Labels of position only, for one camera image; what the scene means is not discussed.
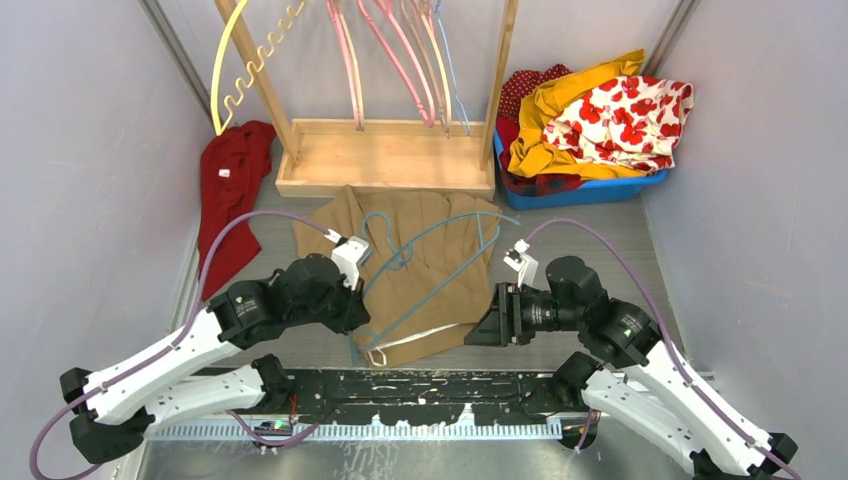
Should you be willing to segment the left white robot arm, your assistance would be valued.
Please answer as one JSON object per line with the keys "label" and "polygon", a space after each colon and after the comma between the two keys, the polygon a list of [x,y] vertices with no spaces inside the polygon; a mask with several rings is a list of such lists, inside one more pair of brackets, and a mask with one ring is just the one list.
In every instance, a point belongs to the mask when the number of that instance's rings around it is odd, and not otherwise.
{"label": "left white robot arm", "polygon": [[338,252],[310,254],[266,279],[231,284],[193,324],[112,367],[68,370],[60,385],[74,413],[73,445],[89,463],[102,464],[194,417],[226,410],[282,411],[294,383],[272,354],[204,380],[190,377],[292,327],[319,323],[348,334],[368,323],[362,263]]}

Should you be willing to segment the teal blue wire hanger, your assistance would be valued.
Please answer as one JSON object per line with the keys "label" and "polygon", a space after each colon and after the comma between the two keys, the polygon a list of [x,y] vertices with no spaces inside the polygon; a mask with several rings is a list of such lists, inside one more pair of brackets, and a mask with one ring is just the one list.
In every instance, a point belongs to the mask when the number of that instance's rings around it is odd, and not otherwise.
{"label": "teal blue wire hanger", "polygon": [[359,222],[357,234],[373,247],[363,274],[372,321],[349,335],[354,367],[371,367],[371,351],[380,367],[420,359],[432,349],[394,360],[389,349],[465,326],[465,317],[490,293],[486,282],[501,222],[520,224],[496,210],[444,214],[418,233],[400,220],[398,214],[373,211]]}

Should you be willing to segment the tan brown skirt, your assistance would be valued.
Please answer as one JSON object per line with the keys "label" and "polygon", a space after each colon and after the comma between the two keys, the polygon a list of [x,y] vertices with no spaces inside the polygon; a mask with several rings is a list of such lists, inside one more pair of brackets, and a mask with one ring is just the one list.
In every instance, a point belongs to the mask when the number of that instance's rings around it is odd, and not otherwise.
{"label": "tan brown skirt", "polygon": [[360,266],[369,322],[348,340],[355,366],[398,367],[462,346],[491,300],[502,228],[494,203],[464,193],[344,188],[293,226],[297,253],[330,254],[318,227],[365,240]]}

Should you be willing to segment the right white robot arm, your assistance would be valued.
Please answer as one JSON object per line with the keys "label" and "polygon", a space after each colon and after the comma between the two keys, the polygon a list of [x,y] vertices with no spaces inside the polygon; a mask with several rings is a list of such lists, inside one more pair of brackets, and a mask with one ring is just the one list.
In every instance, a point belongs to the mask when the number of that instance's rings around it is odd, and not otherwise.
{"label": "right white robot arm", "polygon": [[497,284],[466,344],[526,345],[540,332],[575,332],[584,351],[547,382],[565,409],[617,419],[695,479],[771,479],[788,470],[799,450],[792,437],[746,419],[682,359],[654,318],[609,296],[582,259],[551,261],[545,290],[530,284],[538,267],[530,255],[512,249],[504,261],[517,280]]}

